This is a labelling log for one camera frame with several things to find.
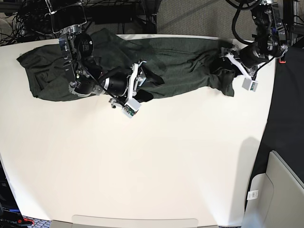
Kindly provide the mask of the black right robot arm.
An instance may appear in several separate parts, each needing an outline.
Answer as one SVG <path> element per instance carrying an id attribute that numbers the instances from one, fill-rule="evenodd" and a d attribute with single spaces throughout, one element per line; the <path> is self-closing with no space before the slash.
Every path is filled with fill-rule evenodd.
<path id="1" fill-rule="evenodd" d="M 93 57 L 93 40 L 84 29 L 87 19 L 81 0 L 47 0 L 46 5 L 53 33 L 59 35 L 70 93 L 78 97 L 106 94 L 111 97 L 112 107 L 124 107 L 135 96 L 138 102 L 151 100 L 149 93 L 137 90 L 144 82 L 164 85 L 164 80 L 147 68 L 145 61 L 131 68 L 118 66 L 103 72 Z"/>

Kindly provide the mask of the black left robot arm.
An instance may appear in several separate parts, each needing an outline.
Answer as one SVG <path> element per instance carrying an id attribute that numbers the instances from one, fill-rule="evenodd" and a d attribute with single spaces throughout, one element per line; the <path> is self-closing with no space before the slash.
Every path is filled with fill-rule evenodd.
<path id="1" fill-rule="evenodd" d="M 259 70 L 276 58 L 282 58 L 288 51 L 285 25 L 280 16 L 276 0 L 227 0 L 236 9 L 231 30 L 234 38 L 245 45 L 240 48 L 222 47 L 220 55 L 210 66 L 211 72 L 221 69 L 233 70 L 248 79 L 255 80 Z M 237 31 L 237 19 L 241 11 L 249 10 L 256 26 L 253 41 L 245 41 Z"/>

